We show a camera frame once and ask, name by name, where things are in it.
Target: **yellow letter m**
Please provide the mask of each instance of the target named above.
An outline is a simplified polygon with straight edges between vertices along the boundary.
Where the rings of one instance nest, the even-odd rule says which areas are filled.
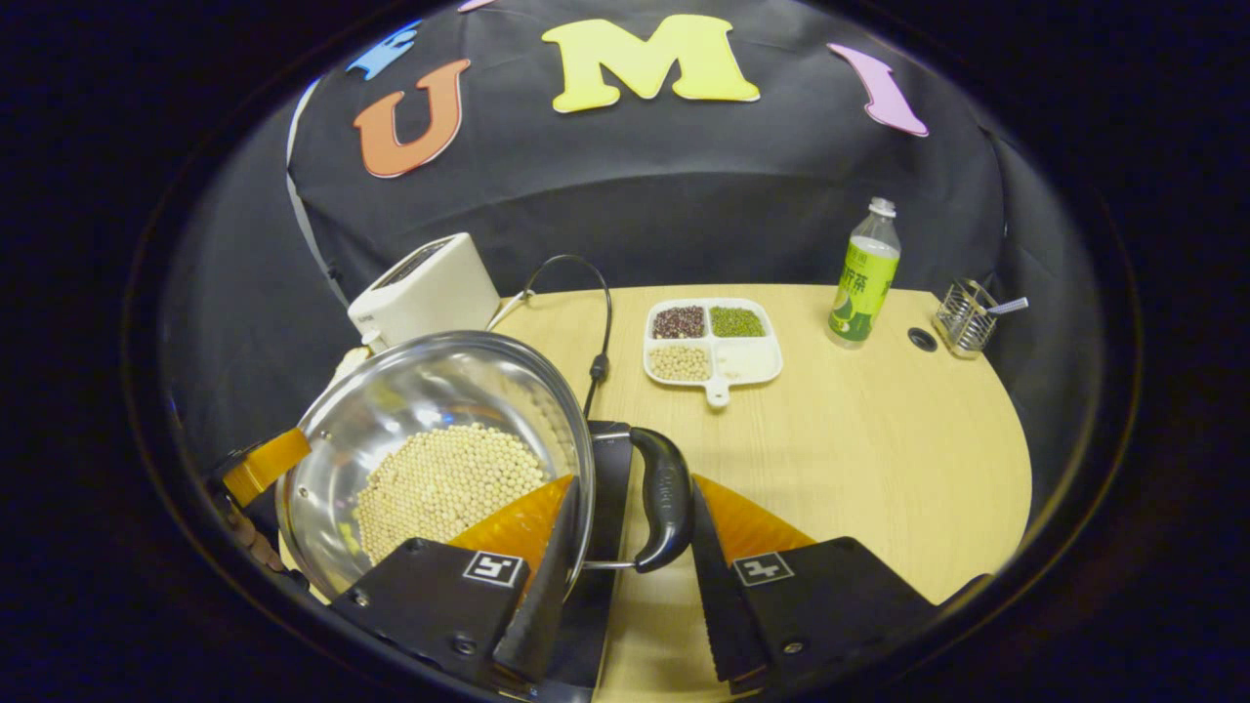
[[[681,78],[672,91],[688,100],[759,100],[760,89],[742,78],[729,48],[731,29],[734,25],[716,18],[671,15],[646,41],[608,20],[548,30],[542,41],[558,44],[564,60],[564,93],[551,106],[558,113],[576,113],[616,103],[621,91],[604,85],[601,68],[650,100],[660,93],[674,61],[680,64]]]

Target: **green label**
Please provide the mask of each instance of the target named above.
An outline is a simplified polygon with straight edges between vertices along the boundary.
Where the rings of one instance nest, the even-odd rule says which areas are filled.
[[[851,341],[868,339],[898,268],[898,256],[878,256],[854,244],[846,248],[846,265],[838,283],[834,311],[829,314],[834,334]]]

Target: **table surface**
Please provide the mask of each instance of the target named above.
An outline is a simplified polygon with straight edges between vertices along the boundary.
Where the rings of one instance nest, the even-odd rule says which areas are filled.
[[[1024,430],[982,357],[961,360],[934,333],[938,299],[891,290],[865,345],[848,352],[825,323],[834,286],[682,285],[612,290],[611,369],[591,418],[666,434],[690,470],[759,503],[816,540],[854,537],[938,603],[1011,557],[1029,515]],[[674,298],[748,298],[768,311],[781,374],[731,387],[711,409],[701,388],[661,385],[642,370],[652,305]],[[602,344],[601,290],[539,294],[495,331],[538,349],[579,402]],[[646,540],[635,452],[624,555]],[[724,700],[702,620],[691,553],[650,574],[622,572],[595,700]]]

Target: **plastic bottle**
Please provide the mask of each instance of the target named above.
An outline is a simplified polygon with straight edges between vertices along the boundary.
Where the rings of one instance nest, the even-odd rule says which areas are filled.
[[[902,255],[894,231],[894,203],[874,198],[868,209],[868,218],[851,231],[838,296],[829,314],[831,339],[845,349],[859,349],[872,331]]]

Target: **metal utensil holder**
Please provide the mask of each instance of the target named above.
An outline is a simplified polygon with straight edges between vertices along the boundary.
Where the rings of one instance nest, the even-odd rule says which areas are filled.
[[[960,278],[950,284],[934,314],[934,328],[951,354],[960,359],[975,359],[981,354],[998,323],[986,309],[995,305],[994,296],[975,280]]]

